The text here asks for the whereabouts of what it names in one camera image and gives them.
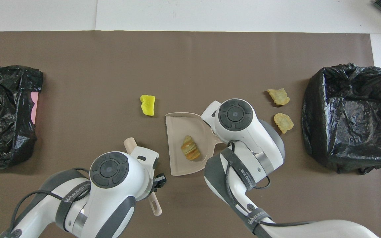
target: pink object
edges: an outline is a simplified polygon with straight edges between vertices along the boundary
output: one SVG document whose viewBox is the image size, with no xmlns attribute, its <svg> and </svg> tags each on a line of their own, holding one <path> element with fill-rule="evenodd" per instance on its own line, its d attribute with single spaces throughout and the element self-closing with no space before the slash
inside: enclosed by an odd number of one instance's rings
<svg viewBox="0 0 381 238">
<path fill-rule="evenodd" d="M 32 108 L 32 113 L 30 114 L 30 119 L 32 120 L 32 123 L 35 124 L 35 118 L 36 118 L 36 107 L 38 105 L 38 95 L 39 92 L 32 92 L 30 96 L 32 97 L 32 101 L 35 103 Z"/>
</svg>

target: beige dustpan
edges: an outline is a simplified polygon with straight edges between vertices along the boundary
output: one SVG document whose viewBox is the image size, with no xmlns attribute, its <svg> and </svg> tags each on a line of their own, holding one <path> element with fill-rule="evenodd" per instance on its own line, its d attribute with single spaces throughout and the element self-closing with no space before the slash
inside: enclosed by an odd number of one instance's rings
<svg viewBox="0 0 381 238">
<path fill-rule="evenodd" d="M 216 144 L 222 143 L 211 128 L 195 113 L 175 112 L 165 115 L 171 175 L 188 175 L 200 171 L 213 156 Z M 186 159 L 180 147 L 186 135 L 190 135 L 201 156 L 193 161 Z"/>
</svg>

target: round center button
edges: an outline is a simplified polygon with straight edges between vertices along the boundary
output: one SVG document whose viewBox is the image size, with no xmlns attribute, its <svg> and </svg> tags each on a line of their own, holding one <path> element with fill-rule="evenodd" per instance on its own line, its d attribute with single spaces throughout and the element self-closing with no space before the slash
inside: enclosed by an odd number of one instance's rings
<svg viewBox="0 0 381 238">
<path fill-rule="evenodd" d="M 100 173 L 102 176 L 109 178 L 115 175 L 118 171 L 118 165 L 114 161 L 105 161 L 101 165 Z"/>
<path fill-rule="evenodd" d="M 240 107 L 232 107 L 227 111 L 227 117 L 233 122 L 239 122 L 243 118 L 243 110 Z"/>
</svg>

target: gray velcro strap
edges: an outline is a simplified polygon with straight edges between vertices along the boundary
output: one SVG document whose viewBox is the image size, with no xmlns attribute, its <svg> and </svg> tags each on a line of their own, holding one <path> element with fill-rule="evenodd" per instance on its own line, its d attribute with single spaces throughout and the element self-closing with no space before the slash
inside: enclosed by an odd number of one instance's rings
<svg viewBox="0 0 381 238">
<path fill-rule="evenodd" d="M 64 229 L 68 232 L 64 226 L 68 211 L 70 211 L 70 207 L 73 204 L 74 200 L 90 188 L 91 181 L 82 182 L 81 184 L 74 187 L 71 191 L 69 191 L 65 197 L 63 197 L 63 200 L 61 200 L 56 214 L 56 224 L 59 228 Z"/>
<path fill-rule="evenodd" d="M 249 191 L 255 187 L 256 183 L 251 173 L 231 149 L 224 149 L 221 151 L 221 155 L 224 156 L 230 166 L 236 171 L 243 184 L 245 184 L 246 190 Z"/>
<path fill-rule="evenodd" d="M 270 217 L 266 211 L 264 211 L 261 208 L 255 208 L 250 214 L 248 214 L 247 220 L 245 221 L 245 226 L 254 233 L 255 227 L 258 225 L 258 223 L 266 218 Z"/>
</svg>

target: circular button pad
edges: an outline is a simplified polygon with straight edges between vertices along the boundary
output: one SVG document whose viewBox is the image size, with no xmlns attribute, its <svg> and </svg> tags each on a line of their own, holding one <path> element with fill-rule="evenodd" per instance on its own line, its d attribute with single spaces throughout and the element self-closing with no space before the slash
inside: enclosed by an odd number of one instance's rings
<svg viewBox="0 0 381 238">
<path fill-rule="evenodd" d="M 218 111 L 221 125 L 229 131 L 241 131 L 247 128 L 253 116 L 251 106 L 240 99 L 225 101 Z"/>
<path fill-rule="evenodd" d="M 123 182 L 128 172 L 127 156 L 120 152 L 109 152 L 94 161 L 90 178 L 100 188 L 112 188 Z"/>
</svg>

